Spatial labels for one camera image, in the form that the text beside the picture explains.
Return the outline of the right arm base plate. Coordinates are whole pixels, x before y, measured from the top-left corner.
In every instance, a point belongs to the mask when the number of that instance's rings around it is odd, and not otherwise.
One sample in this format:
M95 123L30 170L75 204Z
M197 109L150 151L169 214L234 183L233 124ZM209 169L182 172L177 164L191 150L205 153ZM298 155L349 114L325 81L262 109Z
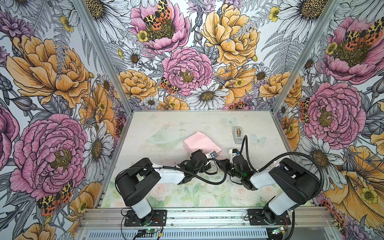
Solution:
M287 211L278 216L264 209L248 209L243 219L248 221L251 226L288 226L292 223Z

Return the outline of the purple wrapping paper sheet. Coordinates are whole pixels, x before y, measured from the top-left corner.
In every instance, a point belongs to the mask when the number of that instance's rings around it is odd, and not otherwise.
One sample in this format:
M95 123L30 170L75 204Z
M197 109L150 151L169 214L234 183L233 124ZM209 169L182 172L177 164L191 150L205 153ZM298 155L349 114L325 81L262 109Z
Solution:
M218 155L223 151L209 137L201 132L196 132L184 140L184 148L188 153L192 154L198 150L202 150L204 154L216 152Z

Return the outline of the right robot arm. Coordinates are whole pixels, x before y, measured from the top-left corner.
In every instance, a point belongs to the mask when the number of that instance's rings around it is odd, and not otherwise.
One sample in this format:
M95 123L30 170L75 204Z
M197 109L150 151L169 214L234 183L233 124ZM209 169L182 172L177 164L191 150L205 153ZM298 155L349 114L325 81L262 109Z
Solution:
M306 158L318 168L319 174L313 174L289 156ZM287 211L293 211L316 197L325 184L325 174L315 159L298 152L278 155L257 171L251 168L251 164L239 152L231 160L223 160L221 163L220 169L229 177L240 179L240 185L247 190L256 191L272 185L278 185L282 189L257 215L269 225L275 223L279 217L284 217Z

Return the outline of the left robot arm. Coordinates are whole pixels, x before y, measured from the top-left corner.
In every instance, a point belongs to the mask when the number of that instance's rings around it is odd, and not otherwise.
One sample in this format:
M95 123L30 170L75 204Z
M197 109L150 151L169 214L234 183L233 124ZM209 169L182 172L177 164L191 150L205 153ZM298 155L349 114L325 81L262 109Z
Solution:
M139 220L151 218L153 208L147 200L147 194L159 184L182 185L192 179L198 179L209 185L221 185L225 182L227 174L218 182L212 182L199 176L199 173L216 175L217 172L208 173L206 166L214 162L217 167L223 164L216 159L217 153L204 154L202 150L193 152L188 160L176 166L160 166L143 158L131 167L121 171L115 178L115 188L123 198L126 207L131 208Z

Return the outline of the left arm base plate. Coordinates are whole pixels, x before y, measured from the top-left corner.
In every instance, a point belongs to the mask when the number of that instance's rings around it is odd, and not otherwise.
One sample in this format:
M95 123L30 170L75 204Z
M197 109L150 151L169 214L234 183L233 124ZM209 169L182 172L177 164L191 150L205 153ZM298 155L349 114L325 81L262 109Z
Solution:
M167 210L152 210L147 216L140 219L133 210L125 214L125 227L164 227L167 221Z

